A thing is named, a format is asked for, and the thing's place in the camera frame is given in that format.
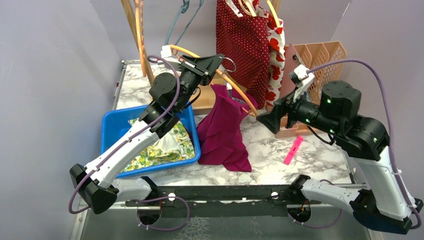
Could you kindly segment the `wooden hanger metal hook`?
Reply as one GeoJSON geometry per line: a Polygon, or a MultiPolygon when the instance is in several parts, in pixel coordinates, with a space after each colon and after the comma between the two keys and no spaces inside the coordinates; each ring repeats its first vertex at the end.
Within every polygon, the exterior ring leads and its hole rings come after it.
{"type": "MultiPolygon", "coordinates": [[[[169,44],[169,47],[171,49],[171,52],[178,58],[180,58],[180,56],[178,55],[178,52],[182,52],[186,55],[189,55],[191,57],[195,57],[195,58],[199,58],[200,56],[197,55],[196,53],[185,49],[183,47],[174,45],[174,44],[169,44]]],[[[235,90],[244,100],[244,102],[249,106],[250,110],[247,110],[245,108],[243,108],[243,110],[250,116],[256,117],[258,115],[257,109],[256,107],[253,105],[252,101],[249,100],[249,98],[247,97],[247,95],[242,91],[242,89],[233,81],[231,80],[223,71],[217,69],[216,74],[219,75],[226,84],[229,84],[231,86],[232,90],[235,90]]]]}

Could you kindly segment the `magenta pleated skirt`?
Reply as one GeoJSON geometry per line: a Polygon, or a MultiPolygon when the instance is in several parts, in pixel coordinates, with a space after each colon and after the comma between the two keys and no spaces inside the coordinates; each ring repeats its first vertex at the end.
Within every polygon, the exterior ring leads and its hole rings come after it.
{"type": "Polygon", "coordinates": [[[215,103],[210,113],[198,124],[201,165],[224,166],[232,172],[251,172],[249,154],[243,143],[241,122],[250,110],[248,103],[234,89],[214,84],[215,103]]]}

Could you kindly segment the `lemon print skirt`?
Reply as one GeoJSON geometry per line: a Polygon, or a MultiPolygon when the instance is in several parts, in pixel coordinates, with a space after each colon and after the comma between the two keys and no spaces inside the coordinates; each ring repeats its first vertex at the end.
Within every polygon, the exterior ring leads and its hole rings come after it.
{"type": "Polygon", "coordinates": [[[136,155],[122,172],[189,160],[195,155],[190,133],[183,123],[178,121],[165,136],[136,155]]]}

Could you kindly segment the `orange wavy hanger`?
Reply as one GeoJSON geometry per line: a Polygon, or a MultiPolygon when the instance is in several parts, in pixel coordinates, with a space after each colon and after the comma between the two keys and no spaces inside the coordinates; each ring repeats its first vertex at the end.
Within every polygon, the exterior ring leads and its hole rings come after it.
{"type": "Polygon", "coordinates": [[[143,1],[135,0],[135,26],[136,26],[136,39],[137,46],[141,64],[141,70],[143,77],[147,77],[147,65],[146,65],[146,51],[144,46],[144,36],[143,36],[143,1]]]}

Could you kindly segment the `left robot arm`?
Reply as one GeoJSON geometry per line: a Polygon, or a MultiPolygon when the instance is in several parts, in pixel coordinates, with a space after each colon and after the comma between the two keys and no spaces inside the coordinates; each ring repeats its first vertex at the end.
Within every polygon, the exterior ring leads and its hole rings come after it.
{"type": "Polygon", "coordinates": [[[80,196],[95,214],[121,201],[137,200],[147,206],[155,203],[157,191],[147,180],[120,180],[117,175],[143,150],[172,130],[198,86],[211,83],[225,56],[182,55],[179,70],[162,57],[149,55],[147,59],[162,61],[172,72],[163,72],[154,78],[149,90],[152,101],[127,133],[86,165],[77,163],[70,168],[74,186],[68,203],[71,214],[79,213],[73,209],[76,196],[80,196]]]}

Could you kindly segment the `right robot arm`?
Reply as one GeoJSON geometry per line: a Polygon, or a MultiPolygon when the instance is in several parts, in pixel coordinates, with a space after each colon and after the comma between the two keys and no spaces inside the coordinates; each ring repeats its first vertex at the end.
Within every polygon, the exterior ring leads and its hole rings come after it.
{"type": "Polygon", "coordinates": [[[368,185],[367,189],[349,190],[302,174],[289,186],[292,202],[319,201],[352,214],[368,229],[405,235],[412,229],[411,214],[424,204],[402,195],[391,164],[388,132],[379,120],[359,115],[361,97],[349,83],[331,81],[324,85],[319,104],[305,97],[295,100],[290,93],[256,119],[274,134],[284,116],[287,128],[301,122],[328,133],[344,155],[358,164],[368,185]]]}

